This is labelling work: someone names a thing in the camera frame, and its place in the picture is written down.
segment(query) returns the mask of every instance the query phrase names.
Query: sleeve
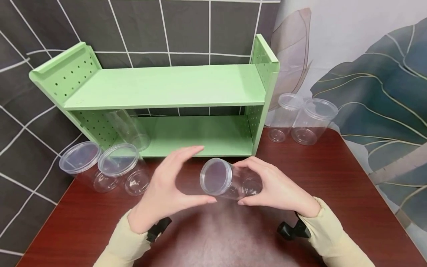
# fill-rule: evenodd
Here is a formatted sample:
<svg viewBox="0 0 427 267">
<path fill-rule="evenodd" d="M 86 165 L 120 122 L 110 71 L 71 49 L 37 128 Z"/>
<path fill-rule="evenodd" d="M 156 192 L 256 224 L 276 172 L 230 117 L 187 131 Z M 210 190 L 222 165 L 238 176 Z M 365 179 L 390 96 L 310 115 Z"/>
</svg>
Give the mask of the sleeve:
<svg viewBox="0 0 427 267">
<path fill-rule="evenodd" d="M 320 198 L 321 206 L 315 218 L 299 217 L 311 233 L 309 242 L 322 256 L 328 267 L 374 267 L 372 261 L 342 229 L 341 223 Z"/>
<path fill-rule="evenodd" d="M 105 250 L 95 262 L 94 267 L 132 267 L 135 260 L 150 249 L 147 232 L 132 232 L 128 222 L 128 214 L 120 219 Z"/>
</svg>

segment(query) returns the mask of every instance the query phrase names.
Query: clear plastic container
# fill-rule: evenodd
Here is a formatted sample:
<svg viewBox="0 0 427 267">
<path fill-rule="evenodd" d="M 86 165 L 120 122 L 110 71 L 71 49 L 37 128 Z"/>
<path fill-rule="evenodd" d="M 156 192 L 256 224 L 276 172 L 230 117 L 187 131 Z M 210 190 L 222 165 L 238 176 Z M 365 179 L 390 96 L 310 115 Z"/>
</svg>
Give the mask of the clear plastic container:
<svg viewBox="0 0 427 267">
<path fill-rule="evenodd" d="M 97 163 L 101 153 L 101 148 L 94 142 L 79 143 L 65 151 L 59 167 L 96 192 L 105 193 L 116 188 L 117 184 L 114 178 L 99 171 Z"/>
<path fill-rule="evenodd" d="M 327 100 L 305 101 L 291 131 L 292 138 L 302 145 L 314 145 L 337 114 L 338 108 Z"/>
<path fill-rule="evenodd" d="M 260 176 L 249 168 L 238 168 L 220 158 L 208 160 L 200 173 L 200 185 L 209 195 L 239 200 L 261 192 Z"/>
<path fill-rule="evenodd" d="M 105 115 L 126 143 L 134 145 L 138 151 L 148 148 L 151 139 L 144 127 L 138 122 L 133 109 L 118 109 Z"/>
<path fill-rule="evenodd" d="M 292 129 L 298 111 L 304 104 L 302 97 L 286 93 L 279 97 L 280 108 L 275 110 L 273 121 L 270 124 L 268 137 L 271 141 L 280 143 Z"/>
<path fill-rule="evenodd" d="M 148 168 L 132 144 L 118 144 L 107 149 L 99 158 L 99 170 L 116 179 L 129 195 L 144 193 L 149 184 Z"/>
</svg>

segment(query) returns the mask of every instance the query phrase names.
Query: transparent lid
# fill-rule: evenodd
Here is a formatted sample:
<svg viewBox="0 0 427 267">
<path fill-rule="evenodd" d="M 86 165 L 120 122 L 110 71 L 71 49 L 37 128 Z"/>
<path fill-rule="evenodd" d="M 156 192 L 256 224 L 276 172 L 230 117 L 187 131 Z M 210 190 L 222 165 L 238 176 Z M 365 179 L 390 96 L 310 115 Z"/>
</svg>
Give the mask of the transparent lid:
<svg viewBox="0 0 427 267">
<path fill-rule="evenodd" d="M 200 173 L 200 186 L 209 195 L 224 194 L 231 185 L 232 171 L 228 162 L 220 158 L 208 160 Z"/>
<path fill-rule="evenodd" d="M 332 120 L 338 114 L 338 108 L 333 103 L 320 98 L 305 101 L 304 109 L 311 117 L 319 120 Z"/>
<path fill-rule="evenodd" d="M 139 159 L 139 153 L 132 144 L 118 144 L 107 149 L 99 158 L 99 170 L 109 177 L 121 176 L 132 170 Z"/>
<path fill-rule="evenodd" d="M 286 93 L 279 96 L 279 105 L 288 110 L 297 110 L 302 107 L 304 100 L 296 94 Z"/>
<path fill-rule="evenodd" d="M 98 162 L 101 152 L 101 148 L 94 142 L 79 143 L 62 155 L 59 167 L 69 174 L 82 173 Z"/>
</svg>

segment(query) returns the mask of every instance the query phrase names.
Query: brown table surface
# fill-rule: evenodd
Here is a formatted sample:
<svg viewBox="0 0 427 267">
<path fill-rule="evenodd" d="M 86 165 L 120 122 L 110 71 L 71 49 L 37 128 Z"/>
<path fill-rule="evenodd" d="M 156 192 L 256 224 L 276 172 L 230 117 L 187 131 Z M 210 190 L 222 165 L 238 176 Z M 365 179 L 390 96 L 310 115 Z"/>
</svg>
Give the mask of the brown table surface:
<svg viewBox="0 0 427 267">
<path fill-rule="evenodd" d="M 314 146 L 275 144 L 264 129 L 257 157 L 277 166 L 310 194 L 321 197 L 344 230 L 377 267 L 427 266 L 341 137 L 327 130 Z M 228 158 L 230 162 L 237 158 Z M 161 159 L 147 159 L 153 170 Z M 207 158 L 193 158 L 177 178 L 187 194 L 201 194 L 199 173 Z M 120 217 L 138 201 L 120 189 L 97 194 L 73 182 L 18 267 L 92 266 Z M 290 211 L 242 207 L 236 201 L 192 208 L 173 222 L 135 266 L 324 266 L 306 239 L 275 231 Z"/>
</svg>

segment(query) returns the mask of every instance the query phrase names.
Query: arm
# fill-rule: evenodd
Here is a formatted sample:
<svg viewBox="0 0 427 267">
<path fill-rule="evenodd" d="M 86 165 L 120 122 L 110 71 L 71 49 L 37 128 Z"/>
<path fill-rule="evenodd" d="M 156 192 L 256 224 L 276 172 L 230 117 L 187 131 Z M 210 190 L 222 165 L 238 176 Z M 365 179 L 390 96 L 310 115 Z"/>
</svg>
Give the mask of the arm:
<svg viewBox="0 0 427 267">
<path fill-rule="evenodd" d="M 344 232 L 341 223 L 326 203 L 312 197 L 277 167 L 250 157 L 234 164 L 249 167 L 263 182 L 262 191 L 239 200 L 239 205 L 262 205 L 294 210 L 311 233 L 309 242 L 328 267 L 373 267 L 366 254 Z"/>
<path fill-rule="evenodd" d="M 184 147 L 160 163 L 141 201 L 120 219 L 94 267 L 131 267 L 150 249 L 147 231 L 159 220 L 187 208 L 216 202 L 211 196 L 185 195 L 175 186 L 184 162 L 202 150 L 201 146 Z"/>
</svg>

